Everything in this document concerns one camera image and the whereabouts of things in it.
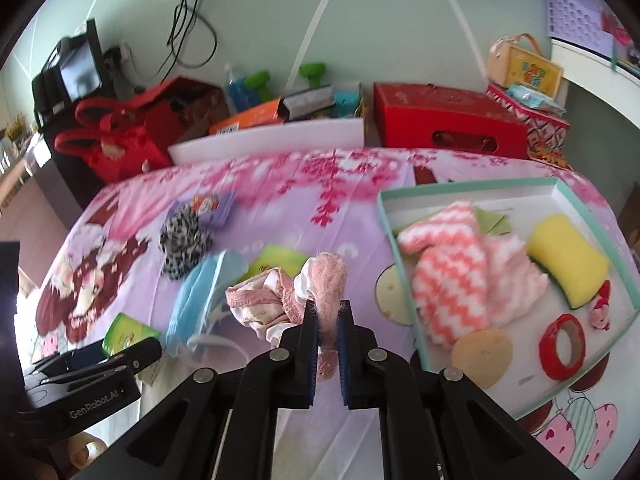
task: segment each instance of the silver screw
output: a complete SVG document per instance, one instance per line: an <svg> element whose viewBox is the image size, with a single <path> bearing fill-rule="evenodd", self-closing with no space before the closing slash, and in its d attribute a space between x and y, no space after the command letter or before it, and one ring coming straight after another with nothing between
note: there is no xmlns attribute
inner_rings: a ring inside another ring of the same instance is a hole
<svg viewBox="0 0 640 480"><path fill-rule="evenodd" d="M269 358L272 361L286 361L289 359L289 350L286 348L274 348L269 352Z"/></svg>
<svg viewBox="0 0 640 480"><path fill-rule="evenodd" d="M200 370L196 370L196 373L193 375L193 380L199 384L208 383L215 377L215 373L211 368L201 368Z"/></svg>
<svg viewBox="0 0 640 480"><path fill-rule="evenodd" d="M384 361L388 357L388 354L382 348L372 348L367 355L369 359L376 362Z"/></svg>
<svg viewBox="0 0 640 480"><path fill-rule="evenodd" d="M451 383L457 383L464 376L462 370L453 367L445 368L442 374L444 378Z"/></svg>

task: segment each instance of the black and white fabric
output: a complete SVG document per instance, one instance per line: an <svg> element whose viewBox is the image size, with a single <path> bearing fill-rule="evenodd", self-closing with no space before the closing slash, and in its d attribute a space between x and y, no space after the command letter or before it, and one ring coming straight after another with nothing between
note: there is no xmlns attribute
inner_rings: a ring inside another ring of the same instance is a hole
<svg viewBox="0 0 640 480"><path fill-rule="evenodd" d="M160 229L162 275L170 280L184 278L198 265L212 242L213 236L200 228L196 212L188 204L183 206Z"/></svg>

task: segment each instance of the patterned box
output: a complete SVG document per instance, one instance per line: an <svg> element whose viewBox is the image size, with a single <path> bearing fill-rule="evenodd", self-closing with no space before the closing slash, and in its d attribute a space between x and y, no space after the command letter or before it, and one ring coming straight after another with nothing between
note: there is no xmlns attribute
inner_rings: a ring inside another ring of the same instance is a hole
<svg viewBox="0 0 640 480"><path fill-rule="evenodd" d="M561 118L531 110L520 104L497 85L490 84L486 88L486 94L509 110L517 120L527 126L527 141L529 149L542 144L551 153L562 153L562 145L566 133L571 125Z"/></svg>

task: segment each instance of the yellow sponge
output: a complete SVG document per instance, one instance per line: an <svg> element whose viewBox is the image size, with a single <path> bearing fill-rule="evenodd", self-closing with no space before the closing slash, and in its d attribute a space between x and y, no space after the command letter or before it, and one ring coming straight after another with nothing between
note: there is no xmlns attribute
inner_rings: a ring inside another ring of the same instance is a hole
<svg viewBox="0 0 640 480"><path fill-rule="evenodd" d="M556 279L572 310L596 295L609 272L609 259L564 215L550 216L536 226L527 253Z"/></svg>

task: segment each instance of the purple pegboard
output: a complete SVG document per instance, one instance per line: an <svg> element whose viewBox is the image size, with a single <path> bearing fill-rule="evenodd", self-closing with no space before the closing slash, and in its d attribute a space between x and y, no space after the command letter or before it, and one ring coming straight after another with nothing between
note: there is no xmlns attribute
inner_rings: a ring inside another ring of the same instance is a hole
<svg viewBox="0 0 640 480"><path fill-rule="evenodd" d="M610 57L613 36L602 30L603 0L546 0L546 33Z"/></svg>

